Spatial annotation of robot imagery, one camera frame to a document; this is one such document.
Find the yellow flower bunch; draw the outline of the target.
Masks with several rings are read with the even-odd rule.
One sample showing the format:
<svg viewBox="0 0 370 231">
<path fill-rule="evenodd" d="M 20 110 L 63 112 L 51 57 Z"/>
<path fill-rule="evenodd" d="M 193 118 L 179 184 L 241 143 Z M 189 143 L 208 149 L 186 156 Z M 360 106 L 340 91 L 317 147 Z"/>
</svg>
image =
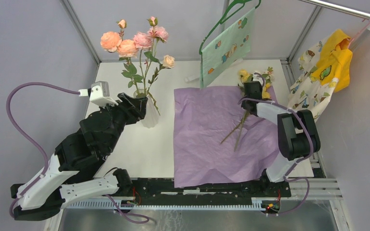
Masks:
<svg viewBox="0 0 370 231">
<path fill-rule="evenodd" d="M 238 70 L 238 76 L 240 84 L 239 89 L 242 92 L 244 98 L 257 99 L 257 100 L 271 100 L 271 94 L 269 89 L 272 87 L 274 79 L 273 67 L 269 66 L 264 72 L 250 73 L 245 69 Z M 223 143 L 227 140 L 235 131 L 238 131 L 238 136 L 235 141 L 234 151 L 238 149 L 239 140 L 242 133 L 242 128 L 249 115 L 251 115 L 256 109 L 256 102 L 248 101 L 242 103 L 242 108 L 245 110 L 239 123 L 227 134 L 227 136 L 221 141 Z"/>
</svg>

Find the yellow cartoon child shirt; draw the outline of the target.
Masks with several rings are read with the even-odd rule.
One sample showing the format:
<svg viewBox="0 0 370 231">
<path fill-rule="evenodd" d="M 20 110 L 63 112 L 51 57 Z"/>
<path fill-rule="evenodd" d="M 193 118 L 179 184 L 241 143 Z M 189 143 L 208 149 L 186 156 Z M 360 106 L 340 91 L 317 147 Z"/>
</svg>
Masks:
<svg viewBox="0 0 370 231">
<path fill-rule="evenodd" d="M 332 95 L 350 84 L 353 52 L 348 48 L 350 37 L 337 29 L 318 41 L 298 59 L 300 76 L 290 87 L 288 107 L 310 110 L 318 120 Z"/>
</svg>

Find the cream rose flower stem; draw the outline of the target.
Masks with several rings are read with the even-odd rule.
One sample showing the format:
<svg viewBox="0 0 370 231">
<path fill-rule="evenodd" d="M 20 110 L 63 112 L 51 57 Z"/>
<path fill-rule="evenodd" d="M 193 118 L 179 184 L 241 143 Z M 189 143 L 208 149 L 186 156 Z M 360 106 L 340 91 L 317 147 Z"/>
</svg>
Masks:
<svg viewBox="0 0 370 231">
<path fill-rule="evenodd" d="M 161 70 L 164 69 L 172 69 L 175 66 L 175 58 L 169 55 L 165 55 L 162 59 L 162 63 L 156 67 L 154 74 L 152 75 L 151 79 L 148 81 L 148 88 L 146 92 L 148 93 L 153 83 L 158 79 L 159 73 Z"/>
</svg>

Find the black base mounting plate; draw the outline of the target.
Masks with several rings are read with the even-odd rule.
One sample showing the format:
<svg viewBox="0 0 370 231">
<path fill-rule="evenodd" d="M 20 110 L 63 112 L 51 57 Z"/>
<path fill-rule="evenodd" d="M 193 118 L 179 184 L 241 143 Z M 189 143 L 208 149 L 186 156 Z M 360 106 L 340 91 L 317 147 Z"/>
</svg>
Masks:
<svg viewBox="0 0 370 231">
<path fill-rule="evenodd" d="M 253 199 L 291 197 L 291 190 L 287 182 L 268 180 L 175 188 L 171 178 L 136 178 L 129 188 L 112 195 L 134 198 L 139 205 L 252 205 Z"/>
</svg>

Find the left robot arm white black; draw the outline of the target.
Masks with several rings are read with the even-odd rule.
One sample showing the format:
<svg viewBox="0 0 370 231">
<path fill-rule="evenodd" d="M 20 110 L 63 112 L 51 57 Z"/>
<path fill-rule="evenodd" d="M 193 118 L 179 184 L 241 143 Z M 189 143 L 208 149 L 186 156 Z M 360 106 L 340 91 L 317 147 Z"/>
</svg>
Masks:
<svg viewBox="0 0 370 231">
<path fill-rule="evenodd" d="M 42 221 L 57 215 L 69 205 L 92 197 L 132 191 L 132 180 L 125 169 L 97 178 L 127 125 L 146 114 L 148 99 L 118 95 L 115 105 L 106 104 L 80 121 L 77 132 L 68 135 L 51 155 L 48 166 L 33 180 L 11 186 L 17 200 L 12 213 L 15 220 Z"/>
</svg>

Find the metal clothes rail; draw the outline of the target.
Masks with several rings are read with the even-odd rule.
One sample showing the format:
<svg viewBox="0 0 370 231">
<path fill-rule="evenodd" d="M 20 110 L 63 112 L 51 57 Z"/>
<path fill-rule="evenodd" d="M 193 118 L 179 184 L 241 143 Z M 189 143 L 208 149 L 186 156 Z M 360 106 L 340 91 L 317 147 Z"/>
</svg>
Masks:
<svg viewBox="0 0 370 231">
<path fill-rule="evenodd" d="M 305 3 L 309 3 L 315 6 L 333 10 L 336 12 L 344 13 L 350 16 L 361 18 L 363 20 L 368 20 L 370 22 L 370 12 L 351 8 L 348 6 L 340 5 L 337 3 L 325 1 L 325 0 L 300 0 Z M 370 24 L 367 25 L 367 30 L 370 31 Z"/>
</svg>

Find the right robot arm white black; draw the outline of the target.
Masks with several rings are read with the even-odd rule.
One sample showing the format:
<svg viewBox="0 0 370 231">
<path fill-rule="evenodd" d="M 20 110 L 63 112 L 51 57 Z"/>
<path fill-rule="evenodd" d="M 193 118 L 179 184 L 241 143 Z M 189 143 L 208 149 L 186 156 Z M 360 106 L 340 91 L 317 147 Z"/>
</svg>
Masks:
<svg viewBox="0 0 370 231">
<path fill-rule="evenodd" d="M 259 81 L 244 83 L 243 88 L 241 107 L 277 125 L 279 154 L 265 170 L 267 178 L 259 183 L 260 193 L 272 196 L 278 191 L 278 182 L 285 181 L 298 163 L 320 150 L 321 141 L 310 110 L 295 111 L 263 99 L 263 85 Z"/>
</svg>

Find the purple wrapping paper sheet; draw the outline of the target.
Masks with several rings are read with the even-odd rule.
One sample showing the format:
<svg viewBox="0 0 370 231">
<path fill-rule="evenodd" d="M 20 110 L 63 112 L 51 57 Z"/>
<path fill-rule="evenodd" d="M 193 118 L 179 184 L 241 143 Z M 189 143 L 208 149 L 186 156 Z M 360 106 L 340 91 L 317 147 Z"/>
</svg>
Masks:
<svg viewBox="0 0 370 231">
<path fill-rule="evenodd" d="M 250 115 L 238 104 L 236 86 L 175 89 L 174 185 L 237 183 L 258 179 L 278 155 L 275 124 Z"/>
</svg>

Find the green plastic hanger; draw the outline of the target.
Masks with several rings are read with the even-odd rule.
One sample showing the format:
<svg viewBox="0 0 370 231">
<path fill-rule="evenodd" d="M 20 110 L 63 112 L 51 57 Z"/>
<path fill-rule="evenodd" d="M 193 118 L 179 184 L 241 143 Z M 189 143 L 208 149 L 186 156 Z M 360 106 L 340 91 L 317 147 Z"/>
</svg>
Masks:
<svg viewBox="0 0 370 231">
<path fill-rule="evenodd" d="M 230 19 L 233 15 L 235 15 L 238 11 L 243 9 L 246 5 L 246 3 L 250 2 L 252 0 L 233 0 L 231 3 L 228 3 L 227 6 L 225 6 L 225 11 L 223 12 L 221 18 L 218 20 L 218 22 L 213 26 L 213 28 L 208 32 L 208 34 L 205 36 L 205 38 L 202 40 L 198 53 L 199 55 L 202 55 L 202 48 L 204 46 L 204 43 L 209 38 L 209 36 L 216 30 L 218 26 L 223 25 L 228 19 Z M 232 13 L 229 13 L 235 6 L 240 5 L 239 8 L 237 8 Z"/>
</svg>

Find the pink peony flower stem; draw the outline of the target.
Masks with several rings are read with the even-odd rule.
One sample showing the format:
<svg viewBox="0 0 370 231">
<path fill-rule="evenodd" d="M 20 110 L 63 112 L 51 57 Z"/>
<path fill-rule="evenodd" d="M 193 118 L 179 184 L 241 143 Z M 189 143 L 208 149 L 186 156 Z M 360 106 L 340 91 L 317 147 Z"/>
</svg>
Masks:
<svg viewBox="0 0 370 231">
<path fill-rule="evenodd" d="M 159 43 L 167 42 L 169 33 L 162 26 L 158 26 L 158 19 L 150 17 L 148 20 L 150 28 L 147 32 L 137 32 L 133 38 L 125 38 L 127 22 L 122 19 L 117 21 L 119 32 L 108 31 L 100 38 L 101 48 L 108 53 L 117 53 L 119 60 L 124 62 L 121 74 L 129 79 L 128 88 L 135 87 L 135 91 L 144 89 L 145 93 L 154 71 L 162 60 L 156 57 Z M 157 101 L 148 92 L 159 112 Z"/>
</svg>

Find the green cartoon print cloth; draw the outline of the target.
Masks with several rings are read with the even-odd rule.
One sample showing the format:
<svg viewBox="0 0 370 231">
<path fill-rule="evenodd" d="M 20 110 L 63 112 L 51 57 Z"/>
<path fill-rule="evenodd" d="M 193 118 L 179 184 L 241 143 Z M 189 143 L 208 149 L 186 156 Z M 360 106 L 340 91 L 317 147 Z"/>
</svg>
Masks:
<svg viewBox="0 0 370 231">
<path fill-rule="evenodd" d="M 251 9 L 202 49 L 199 79 L 201 89 L 209 86 L 234 61 L 251 51 L 254 15 L 255 9 Z"/>
</svg>

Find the pink plastic hanger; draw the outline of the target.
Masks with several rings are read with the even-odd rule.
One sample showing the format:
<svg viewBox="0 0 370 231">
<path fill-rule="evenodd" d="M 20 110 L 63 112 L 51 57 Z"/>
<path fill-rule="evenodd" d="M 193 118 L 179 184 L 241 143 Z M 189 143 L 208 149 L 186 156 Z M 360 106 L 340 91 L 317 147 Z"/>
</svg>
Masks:
<svg viewBox="0 0 370 231">
<path fill-rule="evenodd" d="M 349 40 L 348 49 L 351 49 L 355 41 L 366 31 L 370 31 L 370 19 L 368 22 Z"/>
</svg>

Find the white ribbed ceramic vase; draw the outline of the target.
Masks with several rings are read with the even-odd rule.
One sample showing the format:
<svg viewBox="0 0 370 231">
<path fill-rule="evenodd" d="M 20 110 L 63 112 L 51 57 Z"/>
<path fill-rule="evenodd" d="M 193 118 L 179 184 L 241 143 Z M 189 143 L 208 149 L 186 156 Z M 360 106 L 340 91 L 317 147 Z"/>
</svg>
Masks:
<svg viewBox="0 0 370 231">
<path fill-rule="evenodd" d="M 136 90 L 133 96 L 135 98 L 147 97 L 146 115 L 145 118 L 141 120 L 141 123 L 146 128 L 154 128 L 159 122 L 160 114 L 154 105 L 152 96 L 149 93 L 145 93 L 144 89 Z"/>
</svg>

